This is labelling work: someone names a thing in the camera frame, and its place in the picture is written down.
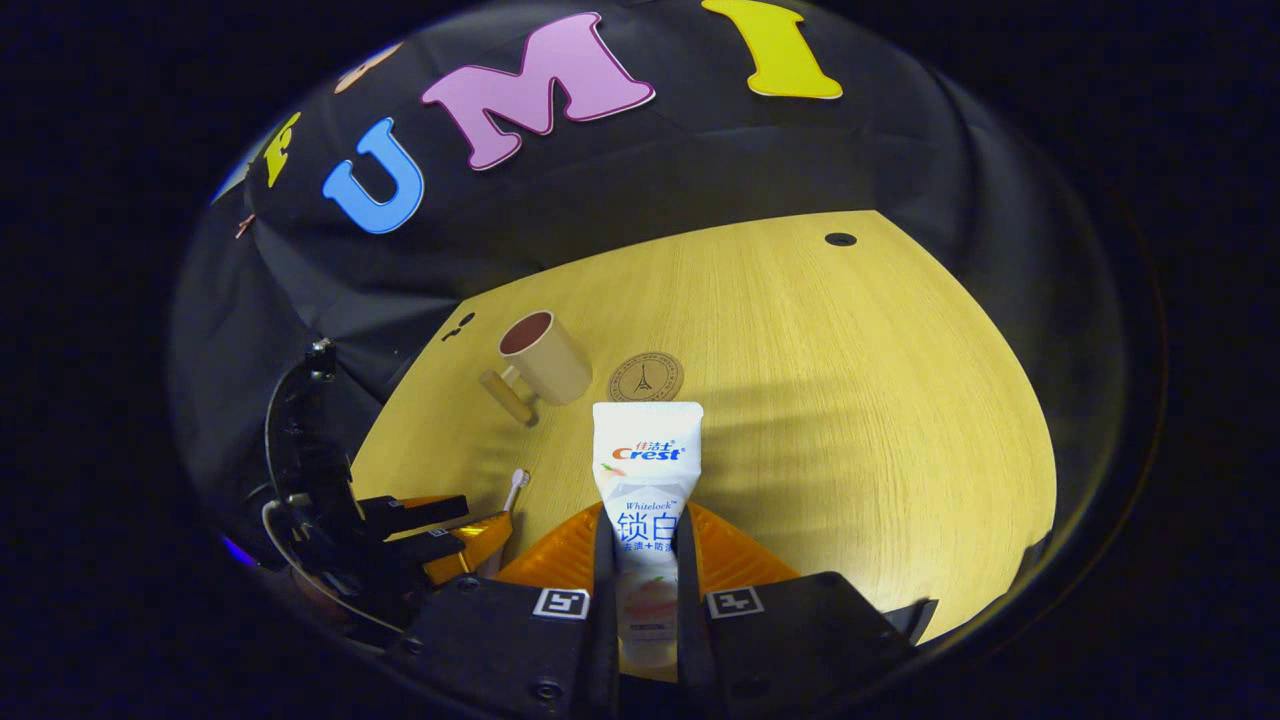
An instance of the toothbrush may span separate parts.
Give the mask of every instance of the toothbrush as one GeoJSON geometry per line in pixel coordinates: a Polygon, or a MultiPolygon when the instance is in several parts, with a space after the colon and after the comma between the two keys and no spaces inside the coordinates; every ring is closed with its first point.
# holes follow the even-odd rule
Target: toothbrush
{"type": "MultiPolygon", "coordinates": [[[[525,470],[524,468],[516,468],[516,471],[511,474],[511,492],[507,493],[507,502],[504,502],[502,506],[503,512],[511,512],[511,509],[516,506],[516,493],[520,492],[520,488],[529,487],[529,480],[530,480],[529,470],[525,470]]],[[[502,548],[499,547],[497,551],[494,551],[493,555],[489,556],[488,560],[480,564],[480,568],[476,569],[476,573],[481,578],[493,578],[494,575],[498,574],[498,570],[500,569],[502,569],[502,548]]]]}

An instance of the pink letter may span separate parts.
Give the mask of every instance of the pink letter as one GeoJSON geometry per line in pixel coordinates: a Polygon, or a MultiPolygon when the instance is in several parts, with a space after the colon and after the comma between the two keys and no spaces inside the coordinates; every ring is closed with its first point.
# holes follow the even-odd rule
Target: pink letter
{"type": "Polygon", "coordinates": [[[489,114],[538,135],[550,135],[552,82],[568,95],[564,117],[594,120],[653,100],[653,86],[637,82],[618,64],[595,32],[599,13],[561,18],[535,29],[525,42],[520,74],[465,65],[422,94],[439,102],[471,143],[468,164],[486,170],[520,150],[520,135],[502,132],[489,114]]]}

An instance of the eiffel tower coaster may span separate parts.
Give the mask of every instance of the eiffel tower coaster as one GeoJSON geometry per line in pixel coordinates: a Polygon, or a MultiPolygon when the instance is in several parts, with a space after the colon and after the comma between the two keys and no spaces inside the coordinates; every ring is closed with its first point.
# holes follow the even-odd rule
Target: eiffel tower coaster
{"type": "Polygon", "coordinates": [[[685,382],[685,369],[666,352],[643,352],[618,365],[609,378],[613,402],[671,400],[685,382]]]}

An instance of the wooden table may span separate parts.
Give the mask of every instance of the wooden table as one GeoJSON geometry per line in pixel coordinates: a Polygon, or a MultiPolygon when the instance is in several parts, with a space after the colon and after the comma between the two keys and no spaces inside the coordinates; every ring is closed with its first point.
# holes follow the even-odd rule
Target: wooden table
{"type": "Polygon", "coordinates": [[[515,557],[599,500],[591,404],[618,364],[654,350],[680,359],[677,398],[707,413],[692,500],[801,574],[842,573],[882,611],[937,598],[922,639],[1006,592],[1052,524],[1053,454],[1025,373],[964,288],[876,211],[666,237],[465,300],[369,433],[356,496],[466,493],[481,515],[526,468],[515,557]],[[831,245],[833,232],[858,241],[831,245]],[[525,428],[477,378],[502,369],[499,336],[539,309],[594,378],[570,405],[536,401],[525,428]]]}

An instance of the mug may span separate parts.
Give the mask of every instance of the mug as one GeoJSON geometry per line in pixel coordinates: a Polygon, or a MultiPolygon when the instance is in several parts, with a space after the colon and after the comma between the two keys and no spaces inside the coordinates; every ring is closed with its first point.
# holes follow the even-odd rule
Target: mug
{"type": "Polygon", "coordinates": [[[517,377],[552,405],[568,405],[591,384],[590,363],[550,310],[516,320],[498,342],[498,354],[509,365],[500,375],[485,370],[480,384],[521,423],[532,420],[534,410],[511,389],[517,377]]]}

